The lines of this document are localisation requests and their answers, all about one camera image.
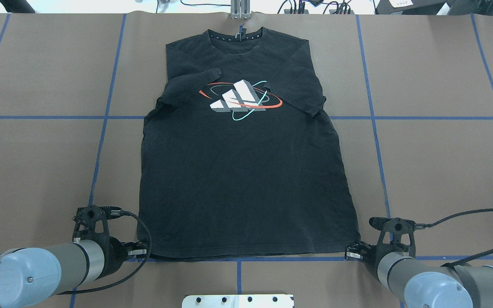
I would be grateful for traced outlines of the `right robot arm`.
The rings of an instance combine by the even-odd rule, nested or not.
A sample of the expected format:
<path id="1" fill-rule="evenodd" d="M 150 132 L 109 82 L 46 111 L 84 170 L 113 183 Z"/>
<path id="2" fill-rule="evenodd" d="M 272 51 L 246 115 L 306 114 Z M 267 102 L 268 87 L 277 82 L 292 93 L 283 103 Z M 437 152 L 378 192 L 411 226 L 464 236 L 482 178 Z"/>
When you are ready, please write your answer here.
<path id="1" fill-rule="evenodd" d="M 387 244 L 355 243 L 347 261 L 368 272 L 409 308 L 493 308 L 493 266 L 431 267 Z"/>

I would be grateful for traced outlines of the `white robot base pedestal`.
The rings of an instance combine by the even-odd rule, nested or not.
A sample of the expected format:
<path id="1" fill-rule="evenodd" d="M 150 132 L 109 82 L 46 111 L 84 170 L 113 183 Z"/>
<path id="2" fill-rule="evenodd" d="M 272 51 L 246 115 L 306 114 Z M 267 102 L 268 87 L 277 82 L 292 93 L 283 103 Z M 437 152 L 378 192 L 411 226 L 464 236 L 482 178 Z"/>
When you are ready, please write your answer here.
<path id="1" fill-rule="evenodd" d="M 186 296 L 182 308 L 294 308 L 291 294 L 216 294 Z"/>

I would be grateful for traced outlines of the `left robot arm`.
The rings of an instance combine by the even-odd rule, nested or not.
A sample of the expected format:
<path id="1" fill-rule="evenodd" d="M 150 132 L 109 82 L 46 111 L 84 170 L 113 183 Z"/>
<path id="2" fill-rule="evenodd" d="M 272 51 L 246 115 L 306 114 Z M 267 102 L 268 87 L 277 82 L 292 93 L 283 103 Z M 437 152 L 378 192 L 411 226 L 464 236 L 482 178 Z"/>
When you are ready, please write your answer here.
<path id="1" fill-rule="evenodd" d="M 0 252 L 0 308 L 23 308 L 115 273 L 125 261 L 145 257 L 148 245 L 111 237 L 104 250 L 93 240 Z"/>

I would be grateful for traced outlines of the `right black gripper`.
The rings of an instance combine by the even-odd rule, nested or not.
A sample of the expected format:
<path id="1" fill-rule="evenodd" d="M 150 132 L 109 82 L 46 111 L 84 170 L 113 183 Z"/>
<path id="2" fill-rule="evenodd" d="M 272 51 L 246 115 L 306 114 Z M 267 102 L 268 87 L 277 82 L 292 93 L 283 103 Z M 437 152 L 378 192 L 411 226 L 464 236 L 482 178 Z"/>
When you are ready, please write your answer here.
<path id="1" fill-rule="evenodd" d="M 344 258 L 347 261 L 362 261 L 370 274 L 377 274 L 378 265 L 386 254 L 386 244 L 368 244 L 365 242 L 352 243 L 346 247 Z"/>

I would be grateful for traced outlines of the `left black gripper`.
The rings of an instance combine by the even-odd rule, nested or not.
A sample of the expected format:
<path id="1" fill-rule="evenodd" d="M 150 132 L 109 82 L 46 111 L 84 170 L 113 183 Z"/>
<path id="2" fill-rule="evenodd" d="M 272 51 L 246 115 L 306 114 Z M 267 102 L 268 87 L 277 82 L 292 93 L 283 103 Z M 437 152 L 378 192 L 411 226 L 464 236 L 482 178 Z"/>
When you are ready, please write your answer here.
<path id="1" fill-rule="evenodd" d="M 115 237 L 110 237 L 108 253 L 104 256 L 104 268 L 101 274 L 115 273 L 130 258 L 145 258 L 148 256 L 147 249 L 147 243 L 121 242 Z"/>

